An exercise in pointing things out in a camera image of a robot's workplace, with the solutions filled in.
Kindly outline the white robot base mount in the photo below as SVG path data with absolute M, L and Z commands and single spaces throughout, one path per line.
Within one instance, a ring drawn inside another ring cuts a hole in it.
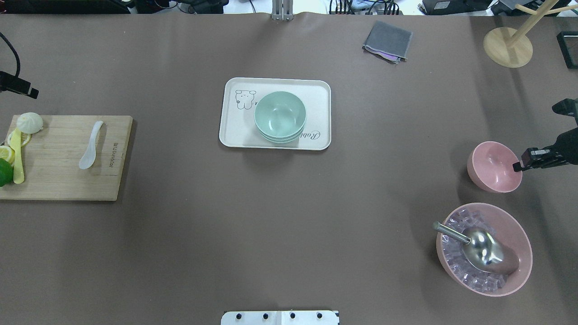
M 339 325 L 338 311 L 229 311 L 221 317 L 221 325 Z

